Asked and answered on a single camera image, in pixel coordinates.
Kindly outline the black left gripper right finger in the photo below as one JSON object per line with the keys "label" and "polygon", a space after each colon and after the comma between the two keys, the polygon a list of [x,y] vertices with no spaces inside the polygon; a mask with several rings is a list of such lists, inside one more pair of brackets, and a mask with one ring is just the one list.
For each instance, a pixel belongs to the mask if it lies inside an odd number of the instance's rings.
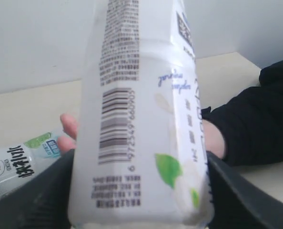
{"label": "black left gripper right finger", "polygon": [[283,229],[283,203],[207,152],[214,206],[211,229]]}

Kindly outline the person's open hand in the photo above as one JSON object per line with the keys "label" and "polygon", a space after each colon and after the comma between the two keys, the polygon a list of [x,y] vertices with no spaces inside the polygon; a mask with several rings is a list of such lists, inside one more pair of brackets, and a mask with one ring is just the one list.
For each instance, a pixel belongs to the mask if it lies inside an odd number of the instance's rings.
{"label": "person's open hand", "polygon": [[[66,153],[76,148],[76,139],[78,134],[78,121],[70,114],[62,114],[60,121],[63,130],[67,136],[61,136],[57,144],[62,153]],[[203,120],[205,148],[212,152],[218,158],[223,159],[225,155],[225,139],[220,130],[211,122]]]}

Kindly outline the black sleeved forearm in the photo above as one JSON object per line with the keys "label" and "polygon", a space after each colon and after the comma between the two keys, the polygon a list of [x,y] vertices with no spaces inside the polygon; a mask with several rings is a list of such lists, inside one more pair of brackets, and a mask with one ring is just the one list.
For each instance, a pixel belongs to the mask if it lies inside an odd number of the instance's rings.
{"label": "black sleeved forearm", "polygon": [[222,141],[215,154],[230,166],[283,162],[283,61],[263,68],[259,83],[203,113]]}

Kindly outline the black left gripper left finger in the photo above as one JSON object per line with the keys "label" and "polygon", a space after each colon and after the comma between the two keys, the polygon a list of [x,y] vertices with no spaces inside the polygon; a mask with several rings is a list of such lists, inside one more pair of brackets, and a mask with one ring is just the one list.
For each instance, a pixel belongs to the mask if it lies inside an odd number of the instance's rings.
{"label": "black left gripper left finger", "polygon": [[74,150],[0,199],[0,229],[69,229],[68,202]]}

